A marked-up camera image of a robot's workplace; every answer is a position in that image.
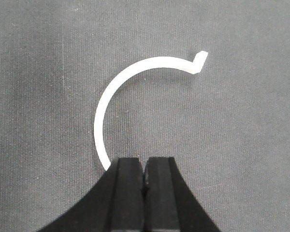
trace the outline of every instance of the white plastic strip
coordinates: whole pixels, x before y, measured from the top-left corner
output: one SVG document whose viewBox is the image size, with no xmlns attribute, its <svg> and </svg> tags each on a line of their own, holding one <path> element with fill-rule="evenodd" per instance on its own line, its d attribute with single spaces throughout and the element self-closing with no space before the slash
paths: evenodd
<svg viewBox="0 0 290 232">
<path fill-rule="evenodd" d="M 109 168 L 111 162 L 106 154 L 103 141 L 103 120 L 107 105 L 119 87 L 134 75 L 149 69 L 171 68 L 182 70 L 190 74 L 199 73 L 205 63 L 207 54 L 208 53 L 205 51 L 199 52 L 195 56 L 193 62 L 175 57 L 153 57 L 144 59 L 125 68 L 111 81 L 100 98 L 93 125 L 96 150 L 105 170 Z"/>
</svg>

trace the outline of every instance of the fabric surface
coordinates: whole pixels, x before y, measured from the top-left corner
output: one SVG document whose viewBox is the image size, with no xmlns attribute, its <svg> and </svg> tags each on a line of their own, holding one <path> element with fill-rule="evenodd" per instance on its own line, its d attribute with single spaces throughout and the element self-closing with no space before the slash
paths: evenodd
<svg viewBox="0 0 290 232">
<path fill-rule="evenodd" d="M 222 232 L 290 232 L 290 0 L 0 0 L 0 232 L 33 232 L 103 174 L 93 118 L 108 83 L 110 158 L 174 156 Z"/>
</svg>

